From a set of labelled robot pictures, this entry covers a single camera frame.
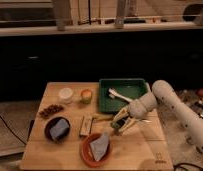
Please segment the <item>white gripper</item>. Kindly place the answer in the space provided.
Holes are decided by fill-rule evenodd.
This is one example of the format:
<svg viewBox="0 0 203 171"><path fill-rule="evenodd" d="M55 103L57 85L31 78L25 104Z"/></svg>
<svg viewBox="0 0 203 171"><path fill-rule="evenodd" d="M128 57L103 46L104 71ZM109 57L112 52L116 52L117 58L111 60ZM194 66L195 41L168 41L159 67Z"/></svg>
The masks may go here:
<svg viewBox="0 0 203 171"><path fill-rule="evenodd" d="M151 105L143 103L139 99L132 101L128 107L123 107L114 117L113 121L118 121L120 119L125 120L125 125L118 131L115 132L117 135L123 134L126 130L134 126L139 119L146 116L147 113L151 111Z"/></svg>

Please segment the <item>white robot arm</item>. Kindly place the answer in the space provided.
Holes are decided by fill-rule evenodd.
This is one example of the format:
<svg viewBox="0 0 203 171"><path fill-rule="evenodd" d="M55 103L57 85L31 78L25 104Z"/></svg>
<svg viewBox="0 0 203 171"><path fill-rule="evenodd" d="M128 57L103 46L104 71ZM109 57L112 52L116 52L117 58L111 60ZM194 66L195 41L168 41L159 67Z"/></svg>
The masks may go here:
<svg viewBox="0 0 203 171"><path fill-rule="evenodd" d="M115 94L115 96L125 98L120 94ZM153 83L152 90L140 98L134 100L125 99L129 101L129 104L123 107L110 123L116 132L123 133L136 122L143 120L161 101L180 120L195 143L197 150L203 154L203 119L180 100L168 82L157 80Z"/></svg>

